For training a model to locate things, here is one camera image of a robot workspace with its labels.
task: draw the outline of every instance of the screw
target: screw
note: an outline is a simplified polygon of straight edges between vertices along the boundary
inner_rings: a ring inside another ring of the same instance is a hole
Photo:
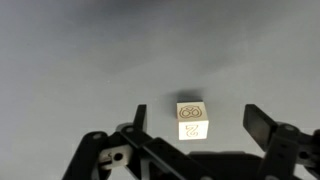
[[[265,180],[279,180],[279,178],[269,175],[269,176],[266,176]]]

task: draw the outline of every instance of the small block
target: small block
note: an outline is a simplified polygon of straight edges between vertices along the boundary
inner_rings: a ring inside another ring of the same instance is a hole
[[[179,140],[207,139],[209,120],[204,102],[177,103]]]

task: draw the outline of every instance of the metal bracket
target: metal bracket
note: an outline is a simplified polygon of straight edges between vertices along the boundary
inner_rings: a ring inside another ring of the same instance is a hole
[[[115,167],[126,166],[132,157],[132,148],[129,145],[113,147],[101,151],[99,163],[103,170],[111,170]]]

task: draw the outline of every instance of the cube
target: cube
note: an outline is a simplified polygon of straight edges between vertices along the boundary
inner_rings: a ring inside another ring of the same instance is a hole
[[[204,102],[177,103],[179,140],[207,139],[209,120]]]

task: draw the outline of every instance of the gray surface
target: gray surface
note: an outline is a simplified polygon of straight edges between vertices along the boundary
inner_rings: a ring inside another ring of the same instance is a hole
[[[0,179],[60,179],[81,137],[147,103],[149,129],[184,152],[262,154],[241,126],[255,103],[320,127],[320,1],[1,0]],[[178,141],[181,93],[209,138]],[[297,174],[313,179],[302,168]],[[111,179],[131,179],[115,170]]]

